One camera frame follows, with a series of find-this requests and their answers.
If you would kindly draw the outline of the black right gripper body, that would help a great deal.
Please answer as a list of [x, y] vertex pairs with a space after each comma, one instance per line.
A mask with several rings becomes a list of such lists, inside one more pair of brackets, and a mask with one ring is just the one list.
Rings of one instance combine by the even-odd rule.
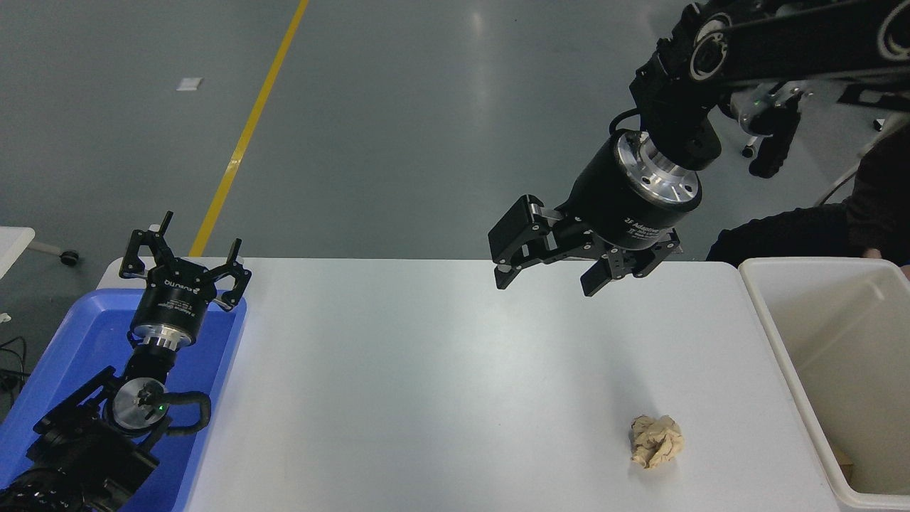
[[558, 210], [631, 254], [635, 277], [678, 250], [674, 227], [697, 207], [697, 173], [673, 164], [650, 137], [610, 137]]

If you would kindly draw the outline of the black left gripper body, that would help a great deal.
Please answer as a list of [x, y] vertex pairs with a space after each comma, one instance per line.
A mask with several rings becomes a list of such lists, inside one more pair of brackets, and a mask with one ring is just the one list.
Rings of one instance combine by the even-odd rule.
[[201, 330], [215, 285], [203, 278], [202, 265], [177, 259], [153, 266], [146, 276], [146, 289], [130, 324], [132, 336], [145, 337], [156, 328], [180, 333], [180, 340], [194, 341]]

